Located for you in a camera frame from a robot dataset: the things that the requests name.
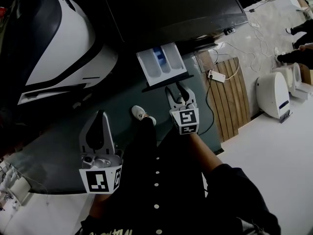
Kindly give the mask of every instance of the wooden slat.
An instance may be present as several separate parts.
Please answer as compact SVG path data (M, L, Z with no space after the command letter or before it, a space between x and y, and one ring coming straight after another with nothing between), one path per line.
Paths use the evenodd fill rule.
M231 70L233 71L233 74L237 70L237 66L235 65L234 59L229 60ZM235 78L235 83L236 83L236 88L239 96L239 102L240 102L240 109L241 109L241 114L243 117L243 125L247 124L247 118L246 118L246 107L245 107L245 100L244 100L244 95L243 95L243 90L241 88L240 80L238 74L234 76Z
M227 71L227 77L231 77L233 75L233 71L231 70L229 60L224 61L226 71ZM229 79L231 90L234 96L234 102L235 102L235 108L236 108L236 113L237 113L237 120L238 120L238 128L243 126L243 116L241 114L241 109L240 109L240 102L239 102L239 96L238 96L238 91L235 83L235 78L232 77Z
M209 100L208 101L209 101L208 103L211 106L211 109L214 113L214 121L215 121L215 124L216 124L218 132L219 132L220 140L221 140L221 142L224 142L221 123L220 123L220 119L219 119L219 114L218 114L217 109L216 109L216 103L215 103L215 100L214 100L214 97L212 94L212 89L209 90Z
M219 63L216 66L216 71L219 69L220 65L221 65L221 63ZM216 84L217 84L217 88L219 89L219 93L220 93L220 97L221 97L221 101L222 101L222 106L223 106L223 110L224 110L224 114L225 114L228 137L232 138L232 137L234 137L234 131L233 131L233 125L231 122L231 116L230 116L229 106L228 106L227 97L226 97L226 93L225 93L225 89L224 89L224 84L221 82L216 82Z
M207 91L210 87L209 84L209 80L207 79L207 73L202 73L202 80L204 81L204 85L205 85L205 90ZM210 105L213 114L214 114L214 122L217 126L218 132L219 132L219 138L221 142L224 142L223 140L223 134L222 134L222 129L221 129L221 124L220 124L220 119L219 119L219 115L216 109L216 104L214 101L214 97L212 94L212 89L209 90L209 94L208 94L208 104Z
M234 62L235 62L235 65L237 66L239 63L239 59L237 57L234 58ZM241 67L238 70L238 75L239 75L239 80L240 80L241 88L242 88L243 95L244 95L244 101L245 101L245 107L246 107L246 119L248 122L250 122L251 121L250 107L249 107L248 95L246 93L246 84L245 84L243 71L241 70Z
M224 62L219 63L218 68L221 74L227 74ZM234 136L236 136L238 135L238 118L237 118L234 96L233 96L233 92L232 92L229 80L225 80L224 89L225 89L228 107L230 111L230 117L231 117Z
M228 137L228 130L227 130L225 114L224 114L224 110L223 110L223 106L222 106L222 101L221 101L219 90L217 88L215 80L211 81L211 89L212 89L212 94L213 94L214 101L215 101L215 104L216 104L216 109L217 109L217 112L218 112L217 117L219 118L220 123L221 123L223 140L226 141L226 140L229 139L229 137Z

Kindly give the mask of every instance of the shoe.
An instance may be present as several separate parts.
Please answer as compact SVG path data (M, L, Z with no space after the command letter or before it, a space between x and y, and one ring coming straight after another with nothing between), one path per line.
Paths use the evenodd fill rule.
M281 63L281 62L278 61L278 59L277 59L277 57L278 57L279 55L281 55L281 53L280 53L280 51L278 50L277 47L274 48L274 54L275 54L275 59L276 59L276 61L277 61L278 63Z
M153 126L155 126L157 124L157 121L154 117L152 116L149 116L145 110L143 108L141 108L140 106L138 105L135 105L132 107L132 114L133 116L138 119L139 121L142 121L144 118L150 118L152 119L152 122L153 122Z

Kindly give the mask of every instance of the black shirt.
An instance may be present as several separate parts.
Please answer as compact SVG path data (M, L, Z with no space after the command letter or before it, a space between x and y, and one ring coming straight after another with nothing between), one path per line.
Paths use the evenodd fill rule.
M268 211L257 187L240 168L222 164L205 175L206 198L204 189L201 195L195 195L199 189L189 187L189 184L192 186L190 179L184 183L183 178L175 175L179 179L169 179L169 174L165 175L169 183L178 181L175 190L167 191L168 185L156 193L155 186L151 191L147 189L135 194L115 192L110 197L112 205L108 214L102 219L89 216L77 234L281 233L277 218Z

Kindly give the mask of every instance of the white cable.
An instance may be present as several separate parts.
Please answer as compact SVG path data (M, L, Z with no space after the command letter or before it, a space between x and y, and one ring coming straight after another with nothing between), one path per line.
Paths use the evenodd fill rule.
M17 170L16 168L15 168L15 170L16 170L19 174L21 174L23 177L28 178L29 180L32 180L32 181L36 182L38 185L41 185L42 187L45 188L45 190L47 191L47 200L46 200L46 203L47 203L47 205L48 205L48 204L49 204L49 202L48 202L48 196L49 196L49 191L48 191L48 189L47 189L43 184L37 182L36 180L31 179L30 177L25 176L23 173L21 173L21 172L20 172L19 170Z
M234 75L237 74L237 72L238 72L238 70L239 70L239 67L240 67L240 62L239 62L239 57L238 57L235 53L223 53L223 54L219 54L219 53L217 52L217 54L214 54L214 55L217 55L217 58L219 57L219 55L229 55L229 56L235 55L235 56L238 58L238 66L237 66L236 72L235 72L234 74L232 74L229 78L225 78L225 80L229 80L229 79L231 79Z
M3 232L2 232L3 235L5 235L4 233L5 233L5 231L6 231L6 228L8 228L8 225L9 225L9 223L10 223L12 217L13 217L13 215L11 214L11 217L10 217L9 221L6 223L6 226L5 226L5 228L4 228Z
M228 44L228 45L232 46L233 48L237 49L238 51L241 51L241 52L244 53L244 54L252 54L252 55L254 56L254 58L253 58L253 60L252 60L251 63L250 63L250 68L251 68L254 72L259 72L259 71L261 70L262 64L263 64L263 61L264 61L265 58L273 57L273 65L272 65L272 68L271 68L271 70L272 70L273 67L274 67L274 64L275 64L274 56L273 56L273 55L268 56L268 44L267 44L267 42L264 41L264 35L263 35L263 33L260 31L260 30L261 30L261 24L259 23L259 21L256 20L255 17L252 17L252 18L258 23L258 25L260 26L260 29L257 29L256 27L252 26L252 24L250 23L250 21L248 21L248 23L249 23L249 25L254 29L253 31L254 31L254 34L255 34L255 36L257 37L257 39L261 41L261 42L260 42L261 53L265 56L265 57L262 59L262 61L261 61L261 65L260 65L259 70L255 70L255 69L252 67L253 62L254 62L254 60L256 59L256 55L255 55L253 52L245 52L245 51L243 51L243 50L241 50L241 49L235 47L234 45L232 45L232 44L230 44L230 43L228 43L228 42L223 42L222 45L221 45L221 47L220 47L219 49L221 49L224 44ZM259 32L259 33L262 35L261 38L259 38L259 36L257 35L256 31ZM267 49L267 50L266 50L266 53L263 52L263 49L262 49L262 42L264 42L264 43L266 44L266 49ZM213 54L214 54L214 55L218 55L218 57L219 57L219 55L236 55L236 54L234 54L234 53L232 53L232 54L230 54L230 53L222 53L222 54L220 54L220 53L218 53L217 51L216 51L216 53L217 53L217 54L214 54L214 53L213 53ZM235 74L237 74L239 67L240 67L240 62L239 62L239 57L238 57L238 67L237 67L236 72L235 72L231 77L226 78L225 80L229 80L229 79L232 78Z

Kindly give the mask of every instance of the white appliance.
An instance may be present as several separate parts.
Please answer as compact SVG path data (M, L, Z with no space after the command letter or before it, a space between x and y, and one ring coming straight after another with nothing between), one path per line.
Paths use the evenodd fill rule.
M0 100L16 106L92 87L118 55L73 0L15 0L0 53Z
M283 74L288 91L291 95L308 100L313 95L313 86L302 83L300 67L297 63L289 66L283 66L280 68L275 68L274 71Z
M289 92L280 72L266 74L257 79L256 98L259 107L281 123L290 116Z

